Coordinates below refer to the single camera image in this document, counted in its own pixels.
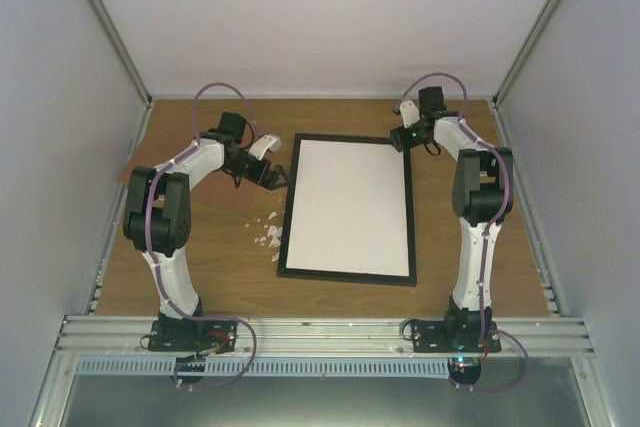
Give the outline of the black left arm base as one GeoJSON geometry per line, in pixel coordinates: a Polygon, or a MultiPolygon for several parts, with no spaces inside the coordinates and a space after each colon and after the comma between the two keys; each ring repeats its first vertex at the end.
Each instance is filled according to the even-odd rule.
{"type": "Polygon", "coordinates": [[[140,339],[140,346],[150,352],[222,354],[235,349],[235,321],[193,321],[160,315],[151,332],[140,339]]]}

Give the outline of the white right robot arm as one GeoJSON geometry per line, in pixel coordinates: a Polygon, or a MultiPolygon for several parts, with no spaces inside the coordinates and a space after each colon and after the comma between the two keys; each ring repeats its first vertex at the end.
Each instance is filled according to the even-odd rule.
{"type": "Polygon", "coordinates": [[[422,146],[432,155],[447,152],[456,161],[452,207],[460,223],[461,251],[442,335],[447,347],[464,352],[489,332],[495,246],[513,207],[513,155],[480,137],[461,113],[448,110],[440,87],[420,90],[418,103],[399,101],[394,112],[402,119],[390,132],[397,151],[422,146]]]}

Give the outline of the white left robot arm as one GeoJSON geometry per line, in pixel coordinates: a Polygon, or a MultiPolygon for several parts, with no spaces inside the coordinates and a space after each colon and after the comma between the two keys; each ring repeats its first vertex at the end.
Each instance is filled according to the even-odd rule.
{"type": "Polygon", "coordinates": [[[182,152],[154,167],[138,166],[128,182],[123,233],[150,270],[160,298],[159,317],[178,319],[171,338],[185,351],[203,345],[205,325],[201,299],[188,268],[186,244],[191,234],[191,191],[210,174],[229,175],[236,187],[242,181],[273,191],[288,185],[281,165],[268,158],[282,145],[265,134],[247,147],[241,142],[248,125],[239,114],[225,112],[219,125],[199,132],[182,152]]]}

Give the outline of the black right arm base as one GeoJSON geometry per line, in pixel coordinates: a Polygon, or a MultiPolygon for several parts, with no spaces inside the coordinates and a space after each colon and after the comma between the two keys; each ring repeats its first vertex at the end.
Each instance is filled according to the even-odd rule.
{"type": "Polygon", "coordinates": [[[456,355],[499,353],[500,338],[494,338],[485,326],[480,338],[480,326],[457,325],[454,321],[410,318],[404,320],[399,333],[412,344],[415,353],[452,353],[456,355]]]}

